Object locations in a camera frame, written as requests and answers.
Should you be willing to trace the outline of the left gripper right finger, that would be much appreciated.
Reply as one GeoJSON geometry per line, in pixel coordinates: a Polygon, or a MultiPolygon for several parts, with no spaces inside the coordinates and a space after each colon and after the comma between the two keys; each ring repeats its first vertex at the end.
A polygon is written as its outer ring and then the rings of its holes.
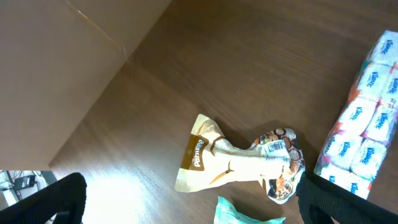
{"type": "Polygon", "coordinates": [[[296,189],[305,223],[397,224],[397,214],[360,198],[317,176],[304,172],[296,189]]]}

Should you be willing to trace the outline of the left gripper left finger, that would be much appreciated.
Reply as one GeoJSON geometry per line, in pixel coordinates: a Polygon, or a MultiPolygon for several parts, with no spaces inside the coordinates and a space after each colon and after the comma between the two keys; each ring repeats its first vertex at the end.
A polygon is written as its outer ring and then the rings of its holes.
{"type": "Polygon", "coordinates": [[[86,205],[86,180],[74,172],[20,202],[1,210],[1,224],[81,224],[86,205]]]}

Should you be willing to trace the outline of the Kleenex tissue multipack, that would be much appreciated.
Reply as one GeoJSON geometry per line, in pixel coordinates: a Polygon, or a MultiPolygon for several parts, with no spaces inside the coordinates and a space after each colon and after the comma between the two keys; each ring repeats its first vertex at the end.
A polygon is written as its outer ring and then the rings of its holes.
{"type": "Polygon", "coordinates": [[[314,173],[367,199],[397,129],[397,33],[382,33],[351,86],[314,173]]]}

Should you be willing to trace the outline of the teal wet wipes packet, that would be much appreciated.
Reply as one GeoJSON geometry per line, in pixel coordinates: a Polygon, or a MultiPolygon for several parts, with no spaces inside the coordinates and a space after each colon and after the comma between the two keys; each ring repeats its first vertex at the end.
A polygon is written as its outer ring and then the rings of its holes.
{"type": "Polygon", "coordinates": [[[238,212],[234,205],[224,197],[218,196],[214,224],[283,224],[284,221],[285,217],[267,221],[253,219],[238,212]]]}

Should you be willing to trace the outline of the crumpled beige snack bag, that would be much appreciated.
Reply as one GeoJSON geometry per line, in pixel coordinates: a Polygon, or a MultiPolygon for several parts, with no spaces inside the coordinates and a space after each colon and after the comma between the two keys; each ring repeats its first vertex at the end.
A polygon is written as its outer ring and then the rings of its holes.
{"type": "Polygon", "coordinates": [[[217,123],[199,114],[175,181],[178,192],[198,192],[230,182],[258,181],[267,196],[283,204],[296,192],[305,160],[290,128],[277,128],[247,149],[233,146],[217,123]]]}

